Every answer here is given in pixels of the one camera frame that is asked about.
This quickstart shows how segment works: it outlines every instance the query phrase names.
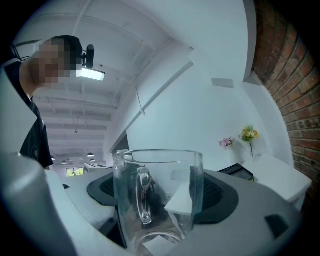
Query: ceiling light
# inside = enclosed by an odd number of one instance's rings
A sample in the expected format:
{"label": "ceiling light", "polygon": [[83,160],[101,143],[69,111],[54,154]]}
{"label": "ceiling light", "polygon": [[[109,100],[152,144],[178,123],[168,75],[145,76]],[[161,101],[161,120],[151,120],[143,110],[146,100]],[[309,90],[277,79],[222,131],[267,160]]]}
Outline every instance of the ceiling light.
{"label": "ceiling light", "polygon": [[77,78],[83,77],[103,81],[105,79],[105,74],[106,73],[102,71],[82,68],[81,70],[76,71],[75,76]]}

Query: pitcher handle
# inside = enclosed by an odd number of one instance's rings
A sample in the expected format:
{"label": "pitcher handle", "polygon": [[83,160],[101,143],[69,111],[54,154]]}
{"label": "pitcher handle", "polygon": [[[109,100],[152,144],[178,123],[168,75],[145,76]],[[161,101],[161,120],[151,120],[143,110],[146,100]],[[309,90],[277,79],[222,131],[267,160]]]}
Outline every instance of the pitcher handle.
{"label": "pitcher handle", "polygon": [[147,190],[152,181],[151,179],[150,171],[147,168],[143,167],[138,170],[135,192],[137,208],[143,225],[147,225],[152,222],[150,207],[147,202]]}

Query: black t-shirt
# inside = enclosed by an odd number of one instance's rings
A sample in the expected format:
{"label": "black t-shirt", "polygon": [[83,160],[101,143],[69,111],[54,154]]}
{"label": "black t-shirt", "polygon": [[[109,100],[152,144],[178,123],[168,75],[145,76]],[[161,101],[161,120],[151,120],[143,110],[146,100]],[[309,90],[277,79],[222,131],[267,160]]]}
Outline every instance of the black t-shirt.
{"label": "black t-shirt", "polygon": [[21,62],[17,61],[6,66],[4,69],[17,93],[37,117],[37,120],[25,138],[20,153],[23,156],[37,160],[43,168],[46,168],[54,164],[50,154],[47,129],[33,98],[30,100],[21,87],[19,78],[20,65]]}

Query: glass pitcher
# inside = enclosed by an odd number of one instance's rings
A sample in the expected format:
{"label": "glass pitcher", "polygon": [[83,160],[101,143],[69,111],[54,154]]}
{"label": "glass pitcher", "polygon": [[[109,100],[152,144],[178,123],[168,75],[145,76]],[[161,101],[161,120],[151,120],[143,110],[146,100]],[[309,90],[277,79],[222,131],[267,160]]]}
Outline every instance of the glass pitcher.
{"label": "glass pitcher", "polygon": [[166,255],[192,230],[203,204],[201,153],[136,150],[114,156],[114,196],[127,249]]}

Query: person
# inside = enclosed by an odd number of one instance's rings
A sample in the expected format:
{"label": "person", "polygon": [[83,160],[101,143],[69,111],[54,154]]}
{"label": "person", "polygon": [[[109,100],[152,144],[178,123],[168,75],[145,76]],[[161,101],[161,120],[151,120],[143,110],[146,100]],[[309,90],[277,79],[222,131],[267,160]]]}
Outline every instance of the person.
{"label": "person", "polygon": [[51,87],[59,77],[66,77],[81,64],[83,49],[80,40],[70,35],[55,36],[39,46],[32,57],[5,66],[5,72],[25,104],[37,120],[29,131],[20,153],[38,161],[44,169],[53,165],[46,125],[33,101],[37,89]]}

